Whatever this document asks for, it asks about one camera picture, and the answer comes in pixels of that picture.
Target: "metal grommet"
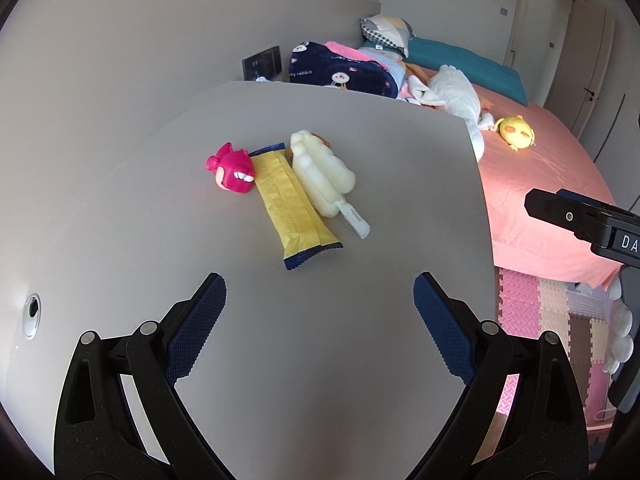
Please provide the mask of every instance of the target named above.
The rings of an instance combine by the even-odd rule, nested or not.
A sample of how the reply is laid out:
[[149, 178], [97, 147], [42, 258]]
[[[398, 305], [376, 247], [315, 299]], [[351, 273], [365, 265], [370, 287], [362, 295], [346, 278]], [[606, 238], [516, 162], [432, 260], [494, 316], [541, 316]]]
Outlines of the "metal grommet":
[[85, 332], [84, 334], [82, 334], [80, 336], [80, 342], [83, 345], [88, 345], [89, 343], [91, 343], [93, 340], [95, 339], [95, 334], [91, 331], [89, 332]]
[[155, 321], [147, 321], [140, 327], [140, 333], [142, 335], [151, 335], [158, 328], [158, 324]]
[[42, 305], [37, 294], [31, 294], [22, 308], [22, 334], [27, 339], [32, 339], [40, 326], [40, 314]]
[[555, 332], [547, 332], [545, 333], [546, 342], [551, 343], [552, 345], [557, 345], [560, 342], [558, 335]]
[[488, 335], [496, 335], [499, 328], [493, 321], [485, 321], [482, 323], [482, 331]]

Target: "door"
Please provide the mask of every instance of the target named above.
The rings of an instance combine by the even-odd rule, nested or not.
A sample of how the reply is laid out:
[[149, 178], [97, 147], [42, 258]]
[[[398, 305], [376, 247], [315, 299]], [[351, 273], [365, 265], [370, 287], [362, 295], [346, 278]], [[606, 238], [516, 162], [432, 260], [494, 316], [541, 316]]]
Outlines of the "door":
[[574, 4], [556, 79], [545, 108], [577, 138], [586, 126], [602, 88], [615, 21], [613, 12], [602, 4], [593, 1]]
[[520, 0], [510, 66], [529, 103], [543, 106], [554, 80], [573, 0]]

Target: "checkered pillow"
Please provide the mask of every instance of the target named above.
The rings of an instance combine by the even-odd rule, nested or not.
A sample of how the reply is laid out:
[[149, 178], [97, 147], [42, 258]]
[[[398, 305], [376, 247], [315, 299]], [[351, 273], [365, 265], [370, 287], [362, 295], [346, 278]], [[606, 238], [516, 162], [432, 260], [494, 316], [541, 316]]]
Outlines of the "checkered pillow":
[[360, 20], [365, 38], [376, 45], [388, 46], [409, 55], [409, 40], [414, 36], [411, 26], [400, 18], [378, 14]]

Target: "navy blue blanket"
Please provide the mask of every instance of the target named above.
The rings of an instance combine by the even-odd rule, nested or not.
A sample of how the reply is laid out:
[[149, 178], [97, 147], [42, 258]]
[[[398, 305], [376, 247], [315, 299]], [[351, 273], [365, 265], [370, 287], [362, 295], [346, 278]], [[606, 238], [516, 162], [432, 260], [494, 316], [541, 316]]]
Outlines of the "navy blue blanket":
[[393, 77], [375, 61], [347, 59], [324, 45], [305, 41], [293, 49], [289, 80], [304, 85], [342, 88], [383, 97], [398, 97]]

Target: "power outlet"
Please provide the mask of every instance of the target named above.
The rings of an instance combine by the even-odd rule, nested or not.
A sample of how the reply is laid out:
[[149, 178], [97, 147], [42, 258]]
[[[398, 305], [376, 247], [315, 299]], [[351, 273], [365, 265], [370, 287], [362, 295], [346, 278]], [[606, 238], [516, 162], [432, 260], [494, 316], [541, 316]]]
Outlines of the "power outlet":
[[280, 47], [274, 46], [242, 60], [245, 81], [255, 81], [259, 77], [273, 79], [282, 72]]

